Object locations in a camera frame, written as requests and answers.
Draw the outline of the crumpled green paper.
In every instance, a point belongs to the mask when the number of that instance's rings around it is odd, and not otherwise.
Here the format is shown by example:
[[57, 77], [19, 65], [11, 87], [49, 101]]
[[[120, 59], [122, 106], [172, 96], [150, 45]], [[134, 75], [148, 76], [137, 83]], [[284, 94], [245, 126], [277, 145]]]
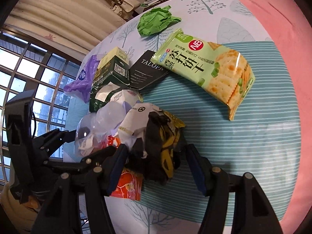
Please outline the crumpled green paper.
[[167, 29], [170, 25], [181, 22], [181, 18], [173, 16], [171, 6], [154, 7], [144, 13], [137, 25], [137, 31], [141, 37], [151, 36]]

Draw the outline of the orange red snack packet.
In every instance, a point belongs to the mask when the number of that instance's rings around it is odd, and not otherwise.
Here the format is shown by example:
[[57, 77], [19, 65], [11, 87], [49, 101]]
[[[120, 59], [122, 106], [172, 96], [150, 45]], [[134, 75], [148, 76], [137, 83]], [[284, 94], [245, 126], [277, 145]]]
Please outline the orange red snack packet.
[[116, 189], [111, 196], [133, 201], [141, 200], [143, 175], [128, 168], [123, 168]]

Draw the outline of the black yellow snack wrapper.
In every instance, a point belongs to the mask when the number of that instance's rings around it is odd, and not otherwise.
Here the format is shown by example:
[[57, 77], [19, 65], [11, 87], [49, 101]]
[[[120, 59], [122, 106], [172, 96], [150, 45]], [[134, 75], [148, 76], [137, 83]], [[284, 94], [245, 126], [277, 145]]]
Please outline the black yellow snack wrapper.
[[118, 127], [129, 149], [126, 168], [165, 185], [180, 166], [184, 128], [181, 119], [154, 104], [135, 104]]

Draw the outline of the metal window security grille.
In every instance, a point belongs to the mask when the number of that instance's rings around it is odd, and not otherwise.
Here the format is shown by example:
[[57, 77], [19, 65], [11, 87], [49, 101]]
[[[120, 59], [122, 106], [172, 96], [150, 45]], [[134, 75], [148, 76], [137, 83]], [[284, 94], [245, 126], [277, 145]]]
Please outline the metal window security grille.
[[5, 105], [20, 92], [34, 90], [31, 132], [34, 137], [64, 130], [73, 82], [81, 62], [25, 34], [1, 29], [1, 186], [10, 180]]

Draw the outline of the green cracker packet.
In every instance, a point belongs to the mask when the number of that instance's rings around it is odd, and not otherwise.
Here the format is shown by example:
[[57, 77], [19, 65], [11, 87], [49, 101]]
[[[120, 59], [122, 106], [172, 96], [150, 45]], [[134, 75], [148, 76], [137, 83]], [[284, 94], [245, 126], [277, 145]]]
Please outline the green cracker packet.
[[180, 28], [165, 40], [151, 62], [192, 81], [225, 104], [231, 121], [255, 82], [241, 52], [186, 35]]

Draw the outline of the white purple carton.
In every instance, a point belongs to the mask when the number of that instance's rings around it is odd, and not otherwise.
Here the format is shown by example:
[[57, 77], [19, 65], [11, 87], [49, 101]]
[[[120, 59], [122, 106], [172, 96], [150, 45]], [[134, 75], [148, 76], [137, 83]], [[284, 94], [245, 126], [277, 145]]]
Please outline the white purple carton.
[[135, 104], [142, 103], [143, 98], [136, 90], [123, 89], [113, 94], [110, 101], [121, 104], [127, 113]]

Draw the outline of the black Talopn card box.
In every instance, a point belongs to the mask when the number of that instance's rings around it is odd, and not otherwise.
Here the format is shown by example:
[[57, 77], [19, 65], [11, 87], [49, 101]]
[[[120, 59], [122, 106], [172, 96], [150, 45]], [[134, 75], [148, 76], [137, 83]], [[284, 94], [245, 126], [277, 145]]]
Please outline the black Talopn card box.
[[155, 52], [147, 50], [129, 69], [131, 89], [142, 90], [169, 73], [167, 69], [151, 61]]

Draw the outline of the white tree-print bed sheet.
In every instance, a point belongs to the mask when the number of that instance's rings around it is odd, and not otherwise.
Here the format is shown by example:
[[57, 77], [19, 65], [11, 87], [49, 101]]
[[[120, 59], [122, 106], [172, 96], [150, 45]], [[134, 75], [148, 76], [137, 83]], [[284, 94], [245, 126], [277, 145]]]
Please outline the white tree-print bed sheet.
[[[118, 46], [134, 64], [144, 51], [156, 51], [177, 28], [242, 52], [256, 77], [229, 121], [224, 104], [177, 74], [168, 74], [142, 91], [143, 100], [186, 124], [184, 136], [213, 165], [230, 174], [251, 172], [281, 220], [295, 188], [301, 151], [297, 98], [287, 66], [269, 34], [239, 0], [169, 0], [182, 21], [159, 35], [141, 38], [132, 19], [88, 54], [98, 59]], [[197, 233], [208, 198], [198, 191], [182, 161], [165, 186], [144, 180], [139, 202], [105, 198], [116, 233]]]

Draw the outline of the clear plastic bottle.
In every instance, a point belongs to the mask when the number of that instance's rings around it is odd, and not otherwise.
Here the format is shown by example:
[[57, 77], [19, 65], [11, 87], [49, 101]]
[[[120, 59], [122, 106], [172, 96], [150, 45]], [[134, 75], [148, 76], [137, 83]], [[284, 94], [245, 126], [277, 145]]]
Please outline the clear plastic bottle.
[[121, 103], [110, 101], [95, 113], [88, 113], [78, 123], [74, 140], [74, 152], [86, 157], [93, 151], [104, 148], [106, 139], [125, 118]]

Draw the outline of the green and yellow carton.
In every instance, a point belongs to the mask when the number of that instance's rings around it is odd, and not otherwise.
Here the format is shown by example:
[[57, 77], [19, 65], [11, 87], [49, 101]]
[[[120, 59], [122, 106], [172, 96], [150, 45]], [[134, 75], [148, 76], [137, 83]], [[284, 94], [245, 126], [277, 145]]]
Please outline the green and yellow carton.
[[130, 85], [129, 58], [119, 47], [114, 47], [102, 59], [96, 69], [90, 90], [89, 111], [97, 112], [113, 94]]

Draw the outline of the purple plastic bag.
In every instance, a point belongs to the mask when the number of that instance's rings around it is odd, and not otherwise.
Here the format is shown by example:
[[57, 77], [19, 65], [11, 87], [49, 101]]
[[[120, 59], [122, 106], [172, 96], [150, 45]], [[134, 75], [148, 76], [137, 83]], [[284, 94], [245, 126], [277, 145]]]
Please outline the purple plastic bag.
[[64, 86], [65, 94], [79, 98], [85, 103], [89, 102], [91, 86], [99, 62], [97, 55], [92, 55], [78, 73], [76, 80]]

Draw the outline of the cream pleated curtain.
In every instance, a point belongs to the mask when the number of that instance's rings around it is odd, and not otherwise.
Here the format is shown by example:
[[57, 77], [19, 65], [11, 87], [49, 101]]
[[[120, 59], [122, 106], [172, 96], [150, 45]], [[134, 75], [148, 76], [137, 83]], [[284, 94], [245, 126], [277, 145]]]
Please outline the cream pleated curtain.
[[5, 24], [87, 54], [125, 22], [106, 0], [19, 0]]

